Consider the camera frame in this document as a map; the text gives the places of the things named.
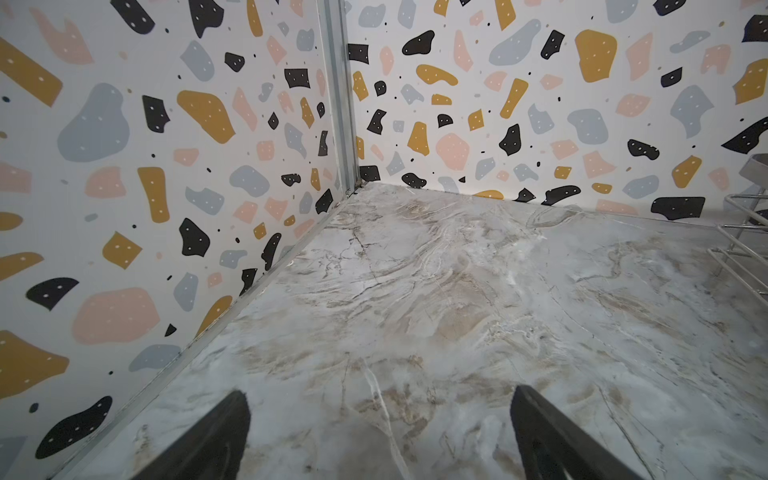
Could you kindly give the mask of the aluminium corner post left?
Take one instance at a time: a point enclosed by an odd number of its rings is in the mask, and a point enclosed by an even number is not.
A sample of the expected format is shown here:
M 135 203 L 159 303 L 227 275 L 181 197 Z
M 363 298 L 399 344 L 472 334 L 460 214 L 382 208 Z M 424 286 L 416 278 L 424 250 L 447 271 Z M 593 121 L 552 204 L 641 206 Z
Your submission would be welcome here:
M 343 194 L 349 197 L 357 189 L 358 161 L 355 150 L 345 4 L 339 0 L 321 0 L 317 2 L 317 7 L 341 188 Z

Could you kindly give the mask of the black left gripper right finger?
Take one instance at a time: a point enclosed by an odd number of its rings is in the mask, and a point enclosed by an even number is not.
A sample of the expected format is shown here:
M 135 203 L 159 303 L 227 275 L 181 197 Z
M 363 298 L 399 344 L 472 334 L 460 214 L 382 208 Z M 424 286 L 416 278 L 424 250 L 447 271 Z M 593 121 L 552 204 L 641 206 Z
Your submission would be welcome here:
M 529 385 L 515 388 L 510 417 L 528 479 L 639 477 Z

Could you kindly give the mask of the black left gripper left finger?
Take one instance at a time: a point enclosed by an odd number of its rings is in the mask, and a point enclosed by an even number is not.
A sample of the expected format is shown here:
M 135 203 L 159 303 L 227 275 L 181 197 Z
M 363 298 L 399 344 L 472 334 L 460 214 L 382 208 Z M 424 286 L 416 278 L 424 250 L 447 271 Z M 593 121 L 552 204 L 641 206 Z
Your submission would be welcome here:
M 235 479 L 251 413 L 245 393 L 230 392 L 134 477 L 140 480 Z

